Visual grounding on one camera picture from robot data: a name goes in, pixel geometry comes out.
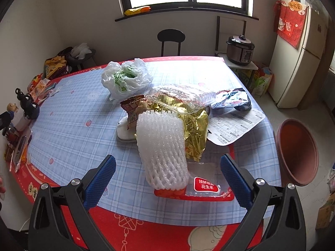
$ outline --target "red bag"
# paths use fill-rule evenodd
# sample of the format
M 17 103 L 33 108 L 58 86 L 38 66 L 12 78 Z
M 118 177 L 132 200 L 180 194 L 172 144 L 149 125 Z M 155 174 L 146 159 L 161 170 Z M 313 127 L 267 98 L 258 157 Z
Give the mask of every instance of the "red bag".
M 276 15 L 274 30 L 289 44 L 296 47 L 304 29 L 307 6 L 294 0 L 278 0 L 274 10 Z

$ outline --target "bolt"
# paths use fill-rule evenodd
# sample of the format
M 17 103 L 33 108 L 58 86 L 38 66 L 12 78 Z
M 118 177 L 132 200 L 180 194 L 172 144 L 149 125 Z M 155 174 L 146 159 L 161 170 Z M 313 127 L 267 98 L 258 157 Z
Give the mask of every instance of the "bolt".
M 71 185 L 72 186 L 76 186 L 76 185 L 78 185 L 80 183 L 80 179 L 78 179 L 78 178 L 75 178 L 75 179 L 73 179 L 72 181 L 71 181 Z
M 42 189 L 42 190 L 45 190 L 47 187 L 48 187 L 48 183 L 43 183 L 43 184 L 41 185 L 41 189 Z
M 293 190 L 295 188 L 294 184 L 292 184 L 292 183 L 288 183 L 287 187 L 291 190 Z
M 256 180 L 256 183 L 257 183 L 258 185 L 264 185 L 264 184 L 265 184 L 265 180 L 264 180 L 264 179 L 261 179 L 261 178 L 258 178 L 258 179 Z

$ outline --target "black window frame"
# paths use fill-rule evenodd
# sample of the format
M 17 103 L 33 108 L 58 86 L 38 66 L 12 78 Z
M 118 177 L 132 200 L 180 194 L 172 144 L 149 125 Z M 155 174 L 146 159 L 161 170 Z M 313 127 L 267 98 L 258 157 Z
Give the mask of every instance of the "black window frame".
M 131 9 L 130 0 L 121 0 L 123 11 Z M 211 4 L 211 3 L 198 3 L 197 0 L 188 0 L 187 2 L 171 2 L 171 3 L 160 3 L 149 5 L 151 11 L 162 11 L 162 10 L 173 10 L 173 9 L 208 9 L 208 10 L 225 10 L 229 12 L 235 12 L 247 15 L 248 13 L 248 0 L 241 1 L 241 8 L 237 8 L 229 5 Z

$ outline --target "refrigerator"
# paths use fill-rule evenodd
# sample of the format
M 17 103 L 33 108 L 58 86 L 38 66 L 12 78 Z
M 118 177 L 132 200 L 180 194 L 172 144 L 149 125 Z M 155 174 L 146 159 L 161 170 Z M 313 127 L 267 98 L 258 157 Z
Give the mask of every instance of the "refrigerator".
M 277 35 L 270 70 L 274 77 L 268 92 L 279 108 L 297 107 L 305 95 L 322 57 L 327 24 L 323 15 L 308 7 L 299 45 L 295 48 Z

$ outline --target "pressure cooker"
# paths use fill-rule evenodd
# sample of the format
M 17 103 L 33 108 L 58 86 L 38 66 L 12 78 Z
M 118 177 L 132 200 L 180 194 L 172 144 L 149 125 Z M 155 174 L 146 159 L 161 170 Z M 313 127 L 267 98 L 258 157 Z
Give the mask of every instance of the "pressure cooker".
M 248 65 L 251 62 L 255 45 L 244 35 L 229 37 L 227 58 L 238 65 Z

